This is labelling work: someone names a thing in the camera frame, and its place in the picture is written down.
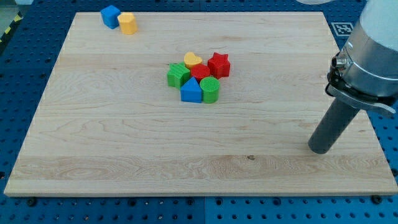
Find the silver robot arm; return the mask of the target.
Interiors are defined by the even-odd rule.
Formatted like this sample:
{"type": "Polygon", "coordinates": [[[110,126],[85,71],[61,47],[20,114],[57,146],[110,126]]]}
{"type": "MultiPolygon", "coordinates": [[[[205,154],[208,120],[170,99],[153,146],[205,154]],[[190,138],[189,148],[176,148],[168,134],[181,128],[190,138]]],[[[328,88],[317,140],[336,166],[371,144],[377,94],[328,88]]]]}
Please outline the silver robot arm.
{"type": "Polygon", "coordinates": [[[397,1],[369,0],[348,40],[331,60],[325,93],[334,101],[308,140],[325,154],[360,110],[397,113],[397,1]]]}

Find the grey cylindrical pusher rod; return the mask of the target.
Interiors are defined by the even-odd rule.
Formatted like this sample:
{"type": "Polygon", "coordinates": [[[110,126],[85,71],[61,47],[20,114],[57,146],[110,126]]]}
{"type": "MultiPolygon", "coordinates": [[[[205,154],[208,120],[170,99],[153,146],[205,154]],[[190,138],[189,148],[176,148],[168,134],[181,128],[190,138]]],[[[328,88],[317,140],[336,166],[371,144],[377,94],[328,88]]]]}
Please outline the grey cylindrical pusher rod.
{"type": "Polygon", "coordinates": [[[327,153],[358,112],[359,109],[334,99],[308,140],[309,148],[317,154],[327,153]]]}

